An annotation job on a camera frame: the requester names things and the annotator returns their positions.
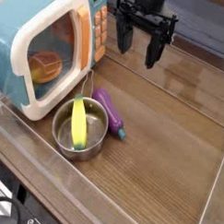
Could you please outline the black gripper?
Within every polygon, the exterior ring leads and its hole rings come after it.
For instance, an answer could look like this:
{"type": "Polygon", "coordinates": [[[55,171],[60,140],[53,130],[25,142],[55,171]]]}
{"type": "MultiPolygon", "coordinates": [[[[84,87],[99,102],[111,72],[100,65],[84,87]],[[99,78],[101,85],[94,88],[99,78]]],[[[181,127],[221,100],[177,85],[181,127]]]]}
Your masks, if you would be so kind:
{"type": "MultiPolygon", "coordinates": [[[[175,25],[179,19],[177,14],[165,5],[165,0],[117,0],[117,7],[127,14],[135,15],[146,21],[148,25],[159,27],[162,23],[167,23],[169,25],[167,43],[171,44],[175,25]]],[[[134,27],[130,19],[120,13],[116,14],[116,25],[118,48],[120,53],[124,54],[132,45],[134,27]]],[[[166,36],[161,31],[156,31],[151,35],[146,52],[147,69],[152,68],[159,61],[165,44],[166,36]]]]}

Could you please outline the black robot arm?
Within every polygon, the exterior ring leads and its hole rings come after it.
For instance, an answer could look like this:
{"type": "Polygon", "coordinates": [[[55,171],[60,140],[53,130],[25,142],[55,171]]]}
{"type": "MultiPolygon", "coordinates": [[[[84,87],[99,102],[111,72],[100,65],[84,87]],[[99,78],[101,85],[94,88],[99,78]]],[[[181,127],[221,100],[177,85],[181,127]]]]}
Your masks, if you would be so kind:
{"type": "Polygon", "coordinates": [[[121,54],[129,51],[134,28],[150,35],[146,50],[147,69],[159,61],[167,44],[171,44],[176,23],[175,12],[165,7],[166,0],[117,0],[115,7],[116,37],[121,54]]]}

